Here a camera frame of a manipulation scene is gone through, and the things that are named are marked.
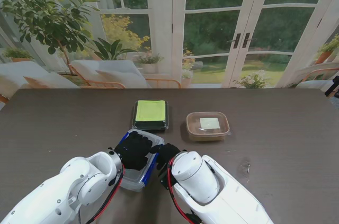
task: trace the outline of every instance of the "clear plastic container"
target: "clear plastic container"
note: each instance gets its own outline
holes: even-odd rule
[[[121,139],[121,141],[125,140],[125,138],[128,137],[128,134],[133,131],[136,131],[138,132],[138,134],[148,137],[148,139],[152,141],[153,143],[152,146],[163,145],[165,142],[164,139],[161,137],[158,137],[154,134],[151,134],[151,133],[148,133],[142,130],[136,130],[136,129],[129,130],[126,133],[126,135]],[[144,188],[148,183],[152,170],[155,166],[155,160],[156,160],[157,155],[158,154],[148,154],[146,156],[148,158],[148,162],[146,166],[140,171],[137,171],[134,169],[126,169],[125,175],[123,176],[120,186],[131,191],[136,191],[136,192],[141,191],[142,188]]]
[[[195,112],[186,118],[187,131],[193,141],[224,140],[229,133],[226,116],[220,112]]]

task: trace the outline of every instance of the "plastic container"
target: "plastic container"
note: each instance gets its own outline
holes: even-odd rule
[[[141,130],[136,130],[136,129],[129,130],[126,133],[126,135],[123,136],[121,141],[125,140],[125,138],[128,137],[128,134],[133,132],[133,131],[136,131],[136,132],[138,132],[138,134],[141,134],[145,137],[148,137],[148,139],[151,140],[152,143],[153,143],[152,146],[164,144],[163,138],[158,137],[154,134],[151,134],[151,133],[148,133],[148,132],[145,132],[145,131],[141,131]],[[125,175],[123,176],[123,179],[121,181],[120,186],[127,189],[127,190],[131,190],[131,191],[136,191],[136,192],[141,191],[142,188],[144,188],[148,183],[148,180],[150,178],[152,170],[155,166],[155,160],[156,160],[157,156],[158,156],[158,154],[148,154],[146,156],[148,158],[148,162],[147,162],[146,166],[140,171],[137,171],[137,170],[134,170],[134,169],[126,169]]]
[[[134,105],[132,128],[139,130],[167,130],[168,129],[168,102],[165,101],[165,121],[136,121],[138,101]]]
[[[220,141],[229,133],[226,116],[220,112],[195,112],[186,118],[192,141]]]

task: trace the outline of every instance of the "white paper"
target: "white paper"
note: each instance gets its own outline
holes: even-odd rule
[[[218,118],[200,118],[200,126],[202,129],[220,129]]]

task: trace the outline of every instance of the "white cushion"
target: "white cushion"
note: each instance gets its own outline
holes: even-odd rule
[[[48,72],[33,61],[0,64],[0,94],[11,98],[21,88],[31,88],[23,76],[41,77]]]
[[[20,76],[0,74],[0,94],[11,98],[21,88],[32,88],[27,81]]]
[[[98,74],[96,70],[102,71],[118,71],[134,73],[143,78],[138,68],[131,60],[119,61],[93,61],[93,60],[77,60],[70,63],[80,75],[86,80],[93,80],[104,82],[106,81],[102,75]]]
[[[312,88],[327,91],[333,85],[332,80],[310,80],[299,83],[296,88]]]
[[[145,78],[135,73],[107,70],[97,70],[96,72],[104,77],[106,82],[118,82],[126,88],[148,88]]]
[[[51,72],[43,77],[24,77],[33,88],[79,88],[76,84]]]

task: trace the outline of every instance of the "lawn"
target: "lawn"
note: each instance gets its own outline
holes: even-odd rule
[[[266,77],[270,78],[269,87],[273,87],[279,81],[286,66],[287,64],[248,60],[245,61],[241,77],[245,77],[252,72],[263,69],[266,72]],[[225,63],[209,62],[208,64],[204,64],[201,70],[195,70],[193,73],[193,84],[220,84],[224,80]]]

